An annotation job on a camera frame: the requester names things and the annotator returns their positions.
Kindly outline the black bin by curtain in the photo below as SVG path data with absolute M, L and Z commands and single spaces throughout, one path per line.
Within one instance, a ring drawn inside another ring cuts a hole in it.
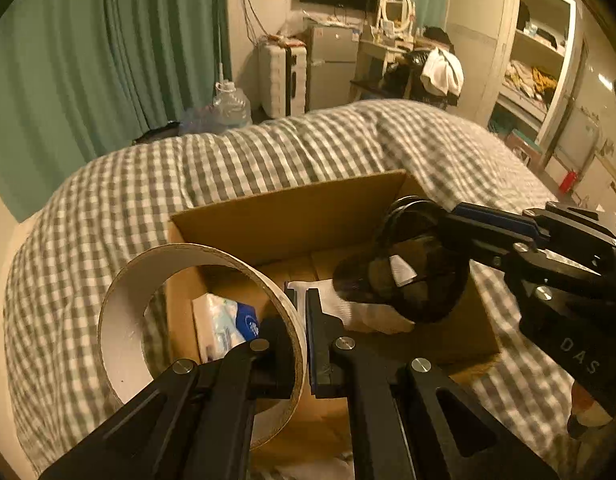
M 149 144 L 163 139 L 175 138 L 180 134 L 179 122 L 167 122 L 166 125 L 150 129 L 132 141 L 132 145 Z

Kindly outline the white and blue sock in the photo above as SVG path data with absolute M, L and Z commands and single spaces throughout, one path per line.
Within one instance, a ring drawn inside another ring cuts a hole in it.
M 296 293 L 296 309 L 302 326 L 306 326 L 307 292 L 310 288 L 315 288 L 319 292 L 322 312 L 339 318 L 346 330 L 393 335 L 411 333 L 414 328 L 413 322 L 387 304 L 363 304 L 344 300 L 335 292 L 332 280 L 291 281 L 287 288 Z

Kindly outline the red fire extinguisher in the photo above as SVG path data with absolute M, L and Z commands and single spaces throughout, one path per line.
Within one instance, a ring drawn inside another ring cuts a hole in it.
M 568 194 L 572 192 L 572 189 L 577 181 L 577 178 L 578 178 L 578 174 L 576 171 L 573 171 L 573 170 L 568 171 L 568 173 L 566 174 L 566 176 L 564 177 L 560 185 L 558 185 L 558 189 L 560 190 L 560 192 L 562 194 Z

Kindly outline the white garment on chair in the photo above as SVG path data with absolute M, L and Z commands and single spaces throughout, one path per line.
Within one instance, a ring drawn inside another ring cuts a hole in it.
M 428 52 L 419 80 L 424 89 L 433 96 L 458 98 L 464 84 L 461 62 L 449 51 L 435 48 Z

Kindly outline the white suitcase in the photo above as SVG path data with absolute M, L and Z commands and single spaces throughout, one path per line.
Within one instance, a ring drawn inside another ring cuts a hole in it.
M 258 48 L 259 96 L 270 118 L 306 111 L 307 49 L 299 44 L 268 42 Z

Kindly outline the black sunglasses case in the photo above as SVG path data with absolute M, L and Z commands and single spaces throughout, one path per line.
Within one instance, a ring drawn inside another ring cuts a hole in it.
M 442 247 L 438 233 L 445 209 L 408 195 L 393 202 L 372 244 L 340 261 L 333 275 L 337 295 L 363 304 L 387 304 L 414 323 L 435 323 L 453 310 L 468 281 Z

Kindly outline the white round vanity mirror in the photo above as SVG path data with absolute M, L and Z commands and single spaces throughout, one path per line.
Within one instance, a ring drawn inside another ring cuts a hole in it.
M 415 20 L 415 4 L 412 0 L 379 0 L 378 27 L 388 38 L 411 35 Z

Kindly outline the white dressing table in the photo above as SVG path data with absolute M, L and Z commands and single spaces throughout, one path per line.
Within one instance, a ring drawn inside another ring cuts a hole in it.
M 396 92 L 381 88 L 381 81 L 389 67 L 402 62 L 404 55 L 415 46 L 413 40 L 395 40 L 393 44 L 383 44 L 378 40 L 360 39 L 355 75 L 349 86 L 349 102 L 370 98 L 399 99 Z

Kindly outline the large green curtain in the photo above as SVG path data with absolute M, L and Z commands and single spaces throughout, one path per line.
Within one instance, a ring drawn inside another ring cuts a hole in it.
M 209 104 L 225 0 L 14 0 L 0 18 L 0 197 L 17 220 L 69 176 Z

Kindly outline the white tape roll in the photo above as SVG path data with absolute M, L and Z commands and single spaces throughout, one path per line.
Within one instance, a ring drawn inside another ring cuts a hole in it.
M 222 250 L 191 243 L 150 248 L 132 259 L 108 287 L 98 320 L 99 359 L 117 402 L 129 403 L 152 382 L 145 362 L 140 323 L 152 294 L 171 276 L 193 266 L 224 266 L 249 278 L 272 302 L 291 341 L 295 379 L 291 395 L 253 419 L 250 446 L 259 448 L 291 421 L 306 385 L 306 331 L 291 300 L 271 278 Z

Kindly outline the tissue pack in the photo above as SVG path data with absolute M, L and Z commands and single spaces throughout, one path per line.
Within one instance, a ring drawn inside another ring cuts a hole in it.
M 256 310 L 248 304 L 206 292 L 192 301 L 201 362 L 224 358 L 230 350 L 259 337 Z

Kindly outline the clear water jug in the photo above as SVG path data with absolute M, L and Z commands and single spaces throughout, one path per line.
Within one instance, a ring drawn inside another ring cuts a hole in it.
M 223 79 L 216 83 L 216 95 L 212 101 L 211 116 L 216 132 L 250 126 L 250 102 L 241 88 L 233 81 Z

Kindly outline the white wardrobe shelves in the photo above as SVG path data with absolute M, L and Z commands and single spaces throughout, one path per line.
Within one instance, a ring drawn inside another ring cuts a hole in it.
M 485 127 L 501 108 L 545 150 L 573 87 L 574 0 L 449 0 L 445 19 L 465 77 L 455 112 Z

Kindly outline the grey checked duvet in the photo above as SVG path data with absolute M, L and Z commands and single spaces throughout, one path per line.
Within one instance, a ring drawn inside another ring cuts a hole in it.
M 96 344 L 102 298 L 125 263 L 166 241 L 172 214 L 396 169 L 445 208 L 468 202 L 518 212 L 552 200 L 491 133 L 404 100 L 360 101 L 137 145 L 69 177 L 38 213 L 5 285 L 9 395 L 33 471 L 114 413 Z

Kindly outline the silver mini fridge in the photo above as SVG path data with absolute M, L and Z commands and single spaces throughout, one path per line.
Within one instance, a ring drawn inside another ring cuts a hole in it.
M 308 110 L 337 107 L 349 102 L 355 78 L 359 34 L 355 29 L 311 25 L 308 47 Z

